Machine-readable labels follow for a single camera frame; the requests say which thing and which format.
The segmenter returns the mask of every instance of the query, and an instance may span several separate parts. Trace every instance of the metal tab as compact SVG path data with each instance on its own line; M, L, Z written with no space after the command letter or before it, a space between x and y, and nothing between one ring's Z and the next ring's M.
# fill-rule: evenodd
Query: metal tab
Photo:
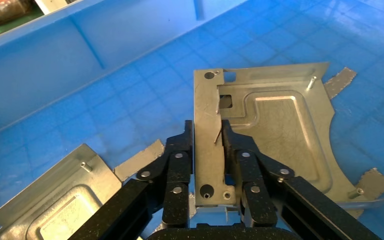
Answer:
M220 132L219 86L224 84L223 69L194 72L195 129L195 204L197 206L233 205L235 187L225 184L225 156Z

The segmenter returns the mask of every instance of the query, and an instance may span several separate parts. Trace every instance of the hole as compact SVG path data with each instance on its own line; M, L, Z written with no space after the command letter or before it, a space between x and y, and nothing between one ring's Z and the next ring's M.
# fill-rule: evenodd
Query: hole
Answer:
M204 77L206 79L212 79L212 78L214 78L214 76L215 76L214 72L211 72L211 71L209 71L206 74L204 74Z
M231 197L232 197L232 195L231 195L230 192L225 191L225 192L223 193L223 198L224 198L225 200L229 200L229 199L231 199Z
M205 184L199 189L199 193L205 199L209 199L214 194L214 188L211 185Z
M233 83L234 81L236 81L236 72L225 71L224 72L224 82L225 83Z
M231 109L233 107L232 95L220 95L218 107L220 109Z

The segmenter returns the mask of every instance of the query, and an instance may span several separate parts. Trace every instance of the blue plastic surface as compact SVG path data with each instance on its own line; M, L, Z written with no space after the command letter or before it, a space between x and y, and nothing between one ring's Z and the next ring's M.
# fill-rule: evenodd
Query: blue plastic surface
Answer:
M82 0L0 35L0 129L244 1ZM166 66L157 54L138 64L144 77Z

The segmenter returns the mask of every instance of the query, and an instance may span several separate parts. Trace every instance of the round hole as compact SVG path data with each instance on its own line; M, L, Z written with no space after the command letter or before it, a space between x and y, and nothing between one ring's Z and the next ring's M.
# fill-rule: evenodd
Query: round hole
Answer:
M225 191L225 192L223 193L223 198L224 198L225 200L229 200L229 199L231 199L231 197L232 197L232 195L231 195L230 192Z
M199 193L205 199L209 199L214 194L214 188L211 185L205 184L199 189Z
M214 76L215 76L214 72L211 72L211 71L209 71L206 74L204 74L204 77L206 79L212 79L212 78L214 78Z

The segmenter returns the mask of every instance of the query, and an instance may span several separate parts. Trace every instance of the bolt head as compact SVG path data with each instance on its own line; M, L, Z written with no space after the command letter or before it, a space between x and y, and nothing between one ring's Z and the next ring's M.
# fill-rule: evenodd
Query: bolt head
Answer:
M280 173L283 174L283 175L288 175L289 174L289 170L288 169L281 169Z
M140 176L143 177L143 178L147 178L151 175L151 173L149 171L143 171Z
M260 192L260 187L258 187L258 186L252 186L252 187L251 187L251 192L253 192L253 193L259 193L259 192Z
M179 194L181 192L182 192L182 188L181 187L177 186L177 187L173 188L173 193L174 194Z

